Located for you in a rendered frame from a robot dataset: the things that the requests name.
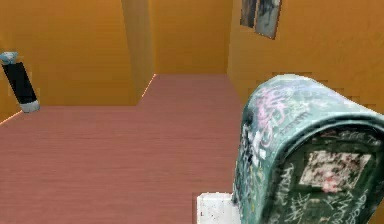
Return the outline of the white square block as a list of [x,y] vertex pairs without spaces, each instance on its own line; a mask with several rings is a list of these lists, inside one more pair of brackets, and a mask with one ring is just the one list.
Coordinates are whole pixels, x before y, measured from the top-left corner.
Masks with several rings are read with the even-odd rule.
[[231,193],[202,193],[196,199],[196,224],[241,224]]

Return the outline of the green graffiti mailbox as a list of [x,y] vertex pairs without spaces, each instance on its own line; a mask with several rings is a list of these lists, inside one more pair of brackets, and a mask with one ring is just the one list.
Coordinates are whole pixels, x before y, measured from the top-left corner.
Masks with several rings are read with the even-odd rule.
[[384,115],[314,79],[250,95],[232,202],[241,224],[368,224],[384,199]]

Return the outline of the black cylinder bin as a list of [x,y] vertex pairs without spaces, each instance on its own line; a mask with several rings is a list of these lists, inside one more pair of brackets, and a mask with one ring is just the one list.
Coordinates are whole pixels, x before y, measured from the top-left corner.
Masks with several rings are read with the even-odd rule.
[[13,90],[13,93],[24,113],[31,113],[40,109],[27,71],[22,62],[17,61],[17,52],[0,53],[2,68]]

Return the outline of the dark framed wall picture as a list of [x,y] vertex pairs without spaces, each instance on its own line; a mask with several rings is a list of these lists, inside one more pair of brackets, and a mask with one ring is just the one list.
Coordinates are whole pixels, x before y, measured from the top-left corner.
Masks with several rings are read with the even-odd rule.
[[253,28],[255,22],[257,0],[242,0],[240,24]]

